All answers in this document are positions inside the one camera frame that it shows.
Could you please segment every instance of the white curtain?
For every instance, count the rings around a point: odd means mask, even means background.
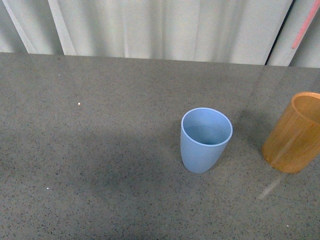
[[[264,65],[291,3],[0,0],[0,51]]]
[[[320,11],[316,13],[298,47],[292,48],[308,14],[317,2],[319,1],[294,2],[268,65],[320,68]]]

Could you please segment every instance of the table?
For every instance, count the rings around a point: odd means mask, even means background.
[[[0,238],[319,239],[320,158],[297,174],[261,146],[320,69],[0,53]],[[182,116],[233,124],[189,172]]]

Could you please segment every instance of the plastic cup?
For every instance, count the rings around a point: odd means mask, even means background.
[[[184,166],[201,174],[208,171],[226,148],[233,133],[230,120],[221,112],[199,107],[181,121],[180,149]]]

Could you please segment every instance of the bamboo cup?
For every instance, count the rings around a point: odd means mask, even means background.
[[[284,173],[297,173],[320,153],[320,94],[294,95],[262,146],[264,159]]]

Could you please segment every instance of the curtain fold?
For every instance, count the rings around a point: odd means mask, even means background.
[[[0,51],[264,65],[292,0],[1,0]]]

